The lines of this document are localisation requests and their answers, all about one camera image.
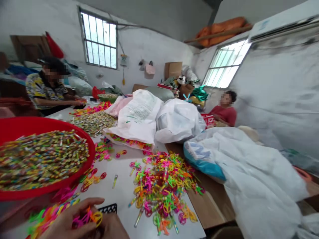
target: air conditioner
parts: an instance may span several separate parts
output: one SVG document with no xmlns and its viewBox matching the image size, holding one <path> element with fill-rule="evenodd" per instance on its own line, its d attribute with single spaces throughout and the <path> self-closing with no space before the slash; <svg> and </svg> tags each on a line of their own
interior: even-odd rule
<svg viewBox="0 0 319 239">
<path fill-rule="evenodd" d="M 254 24 L 248 39 L 260 42 L 316 26 L 319 26 L 319 0 L 308 0 Z"/>
</svg>

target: man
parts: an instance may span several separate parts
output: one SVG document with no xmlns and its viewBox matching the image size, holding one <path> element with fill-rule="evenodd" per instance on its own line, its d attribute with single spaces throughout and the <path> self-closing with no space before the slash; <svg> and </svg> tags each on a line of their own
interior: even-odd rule
<svg viewBox="0 0 319 239">
<path fill-rule="evenodd" d="M 26 89 L 30 100 L 42 115 L 48 116 L 69 106 L 79 106 L 78 96 L 69 95 L 61 79 L 69 75 L 66 66 L 55 57 L 39 59 L 42 71 L 31 74 L 26 79 Z"/>
</svg>

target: green bowl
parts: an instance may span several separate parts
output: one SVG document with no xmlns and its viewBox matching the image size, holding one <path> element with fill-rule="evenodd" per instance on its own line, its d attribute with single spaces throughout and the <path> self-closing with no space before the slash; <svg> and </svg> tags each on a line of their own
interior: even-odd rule
<svg viewBox="0 0 319 239">
<path fill-rule="evenodd" d="M 99 96 L 99 98 L 100 98 L 100 101 L 101 102 L 105 102 L 105 101 L 109 101 L 109 102 L 111 102 L 112 104 L 116 101 L 116 99 L 117 99 L 117 97 L 116 98 L 105 98 L 105 97 L 101 97 L 101 96 Z"/>
</svg>

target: person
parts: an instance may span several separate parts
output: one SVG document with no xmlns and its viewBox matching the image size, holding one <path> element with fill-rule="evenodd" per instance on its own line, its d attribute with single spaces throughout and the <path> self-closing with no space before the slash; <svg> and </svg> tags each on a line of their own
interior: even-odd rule
<svg viewBox="0 0 319 239">
<path fill-rule="evenodd" d="M 226 91 L 219 102 L 219 106 L 215 106 L 210 115 L 214 119 L 230 127 L 235 126 L 237 112 L 232 104 L 236 101 L 237 94 L 234 91 Z"/>
<path fill-rule="evenodd" d="M 42 115 L 48 116 L 69 106 L 82 104 L 76 99 L 78 96 L 68 94 L 67 89 L 60 82 L 69 75 L 66 66 L 55 57 L 39 59 L 42 71 L 27 76 L 26 90 L 30 100 Z"/>
<path fill-rule="evenodd" d="M 102 204 L 104 198 L 87 198 L 63 211 L 39 239 L 129 239 L 119 217 L 115 213 L 103 214 L 101 224 L 96 227 L 89 222 L 80 228 L 72 229 L 73 218 L 85 213 L 90 206 L 92 213 L 97 211 L 94 205 Z"/>
</svg>

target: dark hair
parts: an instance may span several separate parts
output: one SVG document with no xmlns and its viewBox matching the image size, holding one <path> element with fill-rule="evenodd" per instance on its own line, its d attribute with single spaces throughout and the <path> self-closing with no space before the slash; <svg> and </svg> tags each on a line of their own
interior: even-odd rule
<svg viewBox="0 0 319 239">
<path fill-rule="evenodd" d="M 226 91 L 225 94 L 229 94 L 230 95 L 230 99 L 232 101 L 232 103 L 234 103 L 236 101 L 237 98 L 237 94 L 234 91 Z"/>
<path fill-rule="evenodd" d="M 62 61 L 60 61 L 58 58 L 53 57 L 53 56 L 45 56 L 42 58 L 39 58 L 38 61 L 50 68 L 53 71 L 56 71 L 60 75 L 69 75 L 70 72 L 67 69 L 67 66 L 63 64 Z"/>
</svg>

